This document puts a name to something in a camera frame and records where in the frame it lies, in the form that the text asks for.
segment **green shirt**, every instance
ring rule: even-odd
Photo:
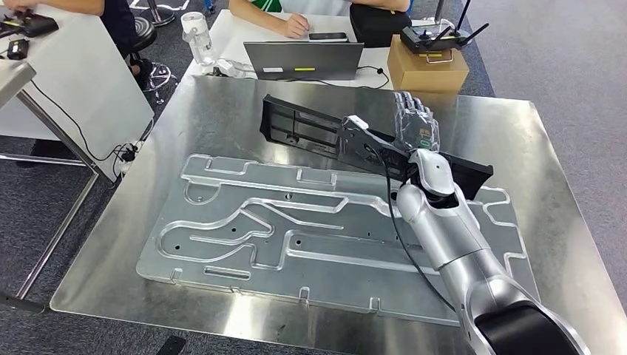
[[[267,13],[280,13],[282,10],[279,0],[251,0],[251,3]]]

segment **aluminum plate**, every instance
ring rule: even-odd
[[[404,253],[386,194],[378,175],[191,155],[137,273],[164,283],[458,325]],[[507,193],[484,186],[470,208],[497,258],[538,297]],[[448,298],[413,231],[395,215],[421,269]]]

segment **laptop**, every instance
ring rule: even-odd
[[[363,43],[244,42],[258,79],[353,80]]]

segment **silver robot arm segment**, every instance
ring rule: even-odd
[[[415,150],[419,181],[401,187],[401,215],[440,272],[470,347],[484,354],[590,354],[577,332],[498,262],[453,181],[447,160]]]

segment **label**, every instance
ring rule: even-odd
[[[283,72],[283,68],[263,68],[263,72]]]
[[[359,128],[368,129],[368,124],[365,123],[364,120],[362,120],[361,118],[355,115],[351,115],[351,116],[348,116],[348,119],[354,122]]]

